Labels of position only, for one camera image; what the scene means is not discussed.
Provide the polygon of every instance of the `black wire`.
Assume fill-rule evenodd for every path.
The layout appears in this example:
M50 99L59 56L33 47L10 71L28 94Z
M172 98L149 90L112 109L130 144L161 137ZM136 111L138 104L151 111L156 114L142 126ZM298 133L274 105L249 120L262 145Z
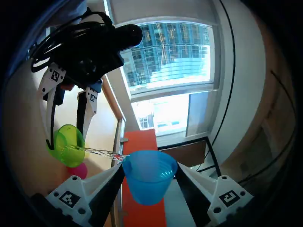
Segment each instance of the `black wire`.
M217 139L217 137L218 137L218 134L219 134L219 132L220 132L220 130L221 130L221 128L222 128L223 122L224 122L225 117L226 117L227 109L228 109L228 107L229 107L229 105L230 105L231 94L232 94L232 92L233 92L233 87L234 87L234 74L235 74L235 70L236 70L236 45L235 45L235 41L234 41L234 30L233 30L233 26L231 25L230 17L229 17L229 15L228 15L228 13L227 13L227 10L226 10L226 8L225 8L225 6L224 6L222 0L219 0L219 1L220 1L221 5L222 5L224 11L225 11L225 14L226 14L226 17L227 17L229 26L230 26L231 38L232 38L232 43L233 43L233 62L234 62L234 64L233 64L233 75L232 75L232 80L231 80L231 85L230 85L230 94L229 94L229 96L228 96L228 100L227 100L225 112L224 112L224 115L223 115L223 118L222 118L220 127L219 127L219 129L218 129L218 131L217 131L217 134L216 134L216 136L215 136L213 142L211 143L211 146L214 145L214 143L215 143L215 141L216 141L216 139ZM209 149L208 149L208 152L206 153L206 155L204 156L204 159L207 157L208 153L209 153Z
M296 113L296 110L295 110L295 105L294 105L294 103L293 103L293 101L291 99L290 94L288 93L286 87L284 86L284 84L282 83L282 81L280 80L280 78L278 78L278 76L272 70L270 71L270 73L276 78L276 80L278 81L278 83L283 88L285 94L287 95L287 98L288 98L288 100L289 100L289 102L291 104L292 110L294 112L295 128L294 128L294 130L293 130L293 132L292 132L292 134L291 134L288 142L285 144L284 148L282 149L282 151L270 163L268 163L267 166L265 166L264 168L262 168L261 170L259 170L255 174L250 175L250 176L248 176L248 177L240 180L238 183L243 183L243 182L246 182L248 180L251 180L252 178L254 178L254 177L262 174L265 170L267 170L268 168L270 168L284 154L284 152L287 150L288 146L290 145L290 143L291 143L291 141L292 141L292 139L293 139L293 137L294 137L294 135L296 133L296 129L297 129L297 127L296 127L296 125L297 125L297 113Z
M77 25L71 25L72 22L87 18L88 16L98 14L105 23L99 22L84 22ZM33 50L31 57L33 58L31 63L31 70L32 72L37 72L51 64L51 60L44 62L40 65L34 66L34 64L46 60L52 56L52 53L55 49L64 44L69 42L72 39L75 39L79 36L86 35L90 29L95 28L96 26L101 26L101 24L111 25L111 20L107 18L106 14L103 12L89 12L85 13L81 16L78 16L67 23L59 26L55 31L50 33L40 44L36 46Z

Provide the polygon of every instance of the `green plastic cup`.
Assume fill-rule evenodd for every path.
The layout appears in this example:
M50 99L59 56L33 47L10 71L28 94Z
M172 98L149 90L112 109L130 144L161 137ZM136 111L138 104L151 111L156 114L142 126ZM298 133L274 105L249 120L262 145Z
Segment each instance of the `green plastic cup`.
M85 142L82 133L71 124L54 132L54 147L54 150L48 148L49 153L68 167L77 167L84 160L85 150L81 148L85 148Z

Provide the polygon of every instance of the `blue plastic cup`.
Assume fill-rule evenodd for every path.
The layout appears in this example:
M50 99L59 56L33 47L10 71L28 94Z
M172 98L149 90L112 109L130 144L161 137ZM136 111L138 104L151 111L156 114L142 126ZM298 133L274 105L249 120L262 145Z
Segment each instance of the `blue plastic cup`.
M161 151L137 151L122 162L128 187L141 205L161 201L177 171L177 162Z

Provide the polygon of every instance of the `window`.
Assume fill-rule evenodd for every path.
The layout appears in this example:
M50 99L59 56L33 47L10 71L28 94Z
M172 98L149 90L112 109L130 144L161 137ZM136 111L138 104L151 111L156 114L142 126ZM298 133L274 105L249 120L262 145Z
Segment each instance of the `window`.
M121 56L125 60L123 70L130 103L140 129L153 128L160 137L186 132L190 122L190 132L194 131L189 119L191 94L216 89L214 72L211 73L212 28L188 22L139 26L142 43L122 51Z
M210 67L206 61L210 59L211 27L188 23L152 23L140 27L143 30L142 43L121 52L131 94L193 82L213 82L210 69L202 69ZM139 77L142 75L144 81L140 82Z
M154 128L156 136L186 130L189 94L132 103L141 130Z

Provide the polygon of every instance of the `building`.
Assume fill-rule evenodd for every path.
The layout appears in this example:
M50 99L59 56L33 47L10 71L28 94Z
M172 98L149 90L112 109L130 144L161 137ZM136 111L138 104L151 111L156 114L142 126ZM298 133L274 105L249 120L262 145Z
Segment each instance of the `building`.
M121 52L131 92L144 87L183 83L188 77L209 79L208 27L189 23L154 23L140 26L138 47Z

